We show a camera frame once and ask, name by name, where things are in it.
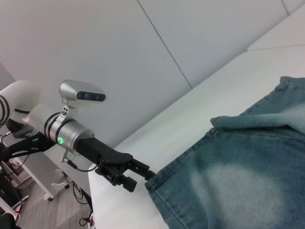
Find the green indicator light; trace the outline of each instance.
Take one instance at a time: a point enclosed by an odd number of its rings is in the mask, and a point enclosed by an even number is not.
[[[57,141],[58,141],[59,144],[63,143],[63,139],[61,137],[57,138]]]

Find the denim jeans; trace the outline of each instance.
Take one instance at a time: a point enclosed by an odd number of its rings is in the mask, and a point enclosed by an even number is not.
[[[305,228],[305,78],[281,77],[146,188],[171,229]]]

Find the gray floor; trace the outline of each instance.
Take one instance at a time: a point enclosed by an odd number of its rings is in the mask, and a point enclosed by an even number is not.
[[[53,201],[44,200],[45,193],[35,182],[32,188],[24,189],[30,198],[21,208],[21,220],[18,224],[22,229],[87,229],[79,225],[80,218],[87,217],[88,205],[79,204],[73,195],[72,185],[64,189]]]

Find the floor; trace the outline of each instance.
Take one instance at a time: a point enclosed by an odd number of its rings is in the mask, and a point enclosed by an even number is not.
[[[32,179],[27,182],[30,189],[23,189],[23,196],[30,198],[21,208],[21,220],[18,224],[22,229],[87,229],[81,227],[80,218],[88,216],[89,206],[79,204],[73,195],[72,185],[63,189],[53,201],[44,200],[44,191]]]

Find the white wall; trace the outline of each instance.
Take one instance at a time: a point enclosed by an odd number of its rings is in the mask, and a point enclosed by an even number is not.
[[[287,13],[290,15],[300,8],[305,3],[305,0],[282,0],[282,3]]]
[[[139,0],[195,87],[287,17],[281,0]]]
[[[0,91],[13,82],[15,82],[15,79],[8,72],[8,70],[6,70],[6,68],[0,63]]]
[[[110,146],[191,89],[135,0],[1,0],[0,62],[59,111],[65,79],[100,86],[78,120]]]

